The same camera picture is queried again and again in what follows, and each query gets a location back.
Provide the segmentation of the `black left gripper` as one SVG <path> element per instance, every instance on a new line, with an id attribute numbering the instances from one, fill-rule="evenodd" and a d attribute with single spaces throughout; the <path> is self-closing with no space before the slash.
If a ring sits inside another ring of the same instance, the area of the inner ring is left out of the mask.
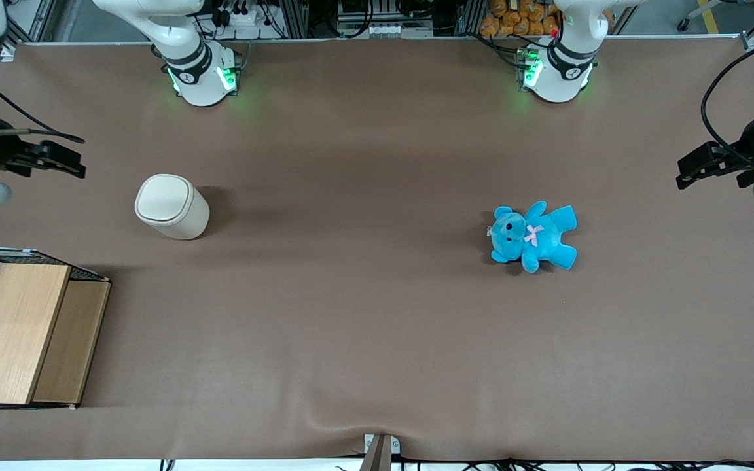
<path id="1" fill-rule="evenodd" d="M 701 144 L 678 161 L 678 190 L 685 190 L 702 179 L 737 173 L 739 188 L 754 184 L 754 119 L 743 128 L 736 142 L 725 151 L 715 142 Z"/>

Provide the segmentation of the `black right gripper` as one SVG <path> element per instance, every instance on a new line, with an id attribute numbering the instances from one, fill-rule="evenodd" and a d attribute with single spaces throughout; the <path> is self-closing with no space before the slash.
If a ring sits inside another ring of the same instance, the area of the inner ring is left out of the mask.
<path id="1" fill-rule="evenodd" d="M 86 176 L 80 153 L 49 140 L 37 144 L 24 142 L 21 136 L 31 133 L 30 129 L 13 128 L 0 119 L 0 171 L 24 178 L 29 178 L 34 169 L 62 172 L 78 179 Z"/>

